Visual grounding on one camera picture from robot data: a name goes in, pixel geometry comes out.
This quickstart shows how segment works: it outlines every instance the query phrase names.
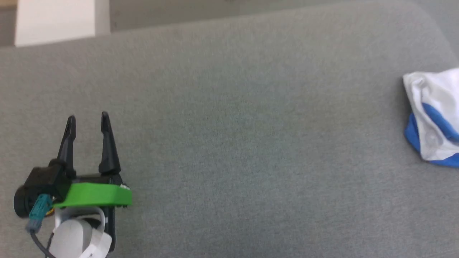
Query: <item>gray fabric surface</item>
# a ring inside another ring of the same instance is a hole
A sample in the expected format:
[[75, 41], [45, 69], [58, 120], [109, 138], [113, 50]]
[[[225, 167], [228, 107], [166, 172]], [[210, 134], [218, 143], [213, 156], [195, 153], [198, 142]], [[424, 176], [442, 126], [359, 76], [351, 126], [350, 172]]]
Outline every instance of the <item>gray fabric surface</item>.
[[14, 45], [16, 9], [0, 7], [0, 47]]
[[[110, 0], [112, 32], [178, 22], [251, 15], [353, 0]], [[459, 55], [459, 0], [405, 0], [437, 22]]]
[[397, 2], [0, 50], [0, 257], [42, 257], [13, 193], [69, 114], [75, 168], [95, 172], [102, 110], [134, 191], [111, 258], [457, 257], [459, 173], [404, 139], [401, 81], [457, 65]]

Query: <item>teal connector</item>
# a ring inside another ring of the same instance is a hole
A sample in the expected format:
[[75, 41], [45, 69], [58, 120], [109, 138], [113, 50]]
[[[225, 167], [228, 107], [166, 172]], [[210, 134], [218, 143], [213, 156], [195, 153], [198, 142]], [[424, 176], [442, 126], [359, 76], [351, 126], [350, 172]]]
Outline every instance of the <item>teal connector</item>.
[[29, 222], [26, 225], [26, 231], [28, 233], [38, 233], [41, 228], [41, 222], [46, 216], [46, 213], [51, 210], [53, 201], [49, 194], [40, 194], [34, 207], [29, 213]]

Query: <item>blue and white cloth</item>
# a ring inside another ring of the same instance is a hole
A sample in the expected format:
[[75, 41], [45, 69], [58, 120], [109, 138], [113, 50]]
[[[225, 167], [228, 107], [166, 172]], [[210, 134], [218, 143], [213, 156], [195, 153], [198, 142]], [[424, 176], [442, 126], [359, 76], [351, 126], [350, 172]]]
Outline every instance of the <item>blue and white cloth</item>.
[[459, 168], [459, 68], [403, 77], [413, 109], [405, 136], [424, 160]]

